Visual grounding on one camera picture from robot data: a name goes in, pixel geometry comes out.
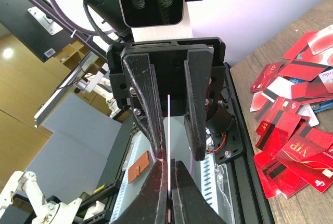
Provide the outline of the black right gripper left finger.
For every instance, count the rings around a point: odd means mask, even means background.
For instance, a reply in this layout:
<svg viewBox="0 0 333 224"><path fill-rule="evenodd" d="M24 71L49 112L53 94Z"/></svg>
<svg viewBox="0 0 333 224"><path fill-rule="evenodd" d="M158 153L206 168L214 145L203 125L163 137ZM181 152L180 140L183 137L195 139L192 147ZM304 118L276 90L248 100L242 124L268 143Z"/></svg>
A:
<svg viewBox="0 0 333 224"><path fill-rule="evenodd" d="M136 198L113 223L166 223L167 177L166 161L157 160Z"/></svg>

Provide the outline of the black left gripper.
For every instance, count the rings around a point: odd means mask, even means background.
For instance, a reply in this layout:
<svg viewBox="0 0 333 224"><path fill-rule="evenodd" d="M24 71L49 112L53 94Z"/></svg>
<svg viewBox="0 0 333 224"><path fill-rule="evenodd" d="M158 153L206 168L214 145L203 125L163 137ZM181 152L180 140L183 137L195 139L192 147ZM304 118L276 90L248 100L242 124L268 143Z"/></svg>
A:
<svg viewBox="0 0 333 224"><path fill-rule="evenodd" d="M225 43L218 37L109 46L106 58L117 106L128 109L130 98L134 122L149 140L156 159L164 160L162 114L167 114L167 97L170 97L171 115L184 114L195 161L204 160L206 118L210 119L219 106L225 77L225 50ZM206 99L209 100L207 112Z"/></svg>

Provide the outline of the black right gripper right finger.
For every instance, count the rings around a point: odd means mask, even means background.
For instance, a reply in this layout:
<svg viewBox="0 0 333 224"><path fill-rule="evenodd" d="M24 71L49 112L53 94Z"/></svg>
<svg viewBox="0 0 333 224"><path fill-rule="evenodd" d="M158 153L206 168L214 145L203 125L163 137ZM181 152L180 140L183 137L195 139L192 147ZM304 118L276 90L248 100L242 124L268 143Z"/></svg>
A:
<svg viewBox="0 0 333 224"><path fill-rule="evenodd" d="M225 223L206 202L182 161L171 160L171 223Z"/></svg>

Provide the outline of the red card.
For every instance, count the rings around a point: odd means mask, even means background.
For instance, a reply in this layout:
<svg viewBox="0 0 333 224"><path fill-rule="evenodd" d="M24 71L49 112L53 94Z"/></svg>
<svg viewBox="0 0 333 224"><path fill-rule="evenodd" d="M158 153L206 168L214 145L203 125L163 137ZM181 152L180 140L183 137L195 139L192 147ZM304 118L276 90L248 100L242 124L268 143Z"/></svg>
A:
<svg viewBox="0 0 333 224"><path fill-rule="evenodd" d="M167 152L167 162L168 162L168 223L171 223L171 112L170 112L170 94L167 97L167 105L168 105L168 114L167 114L167 144L168 144L168 152Z"/></svg>

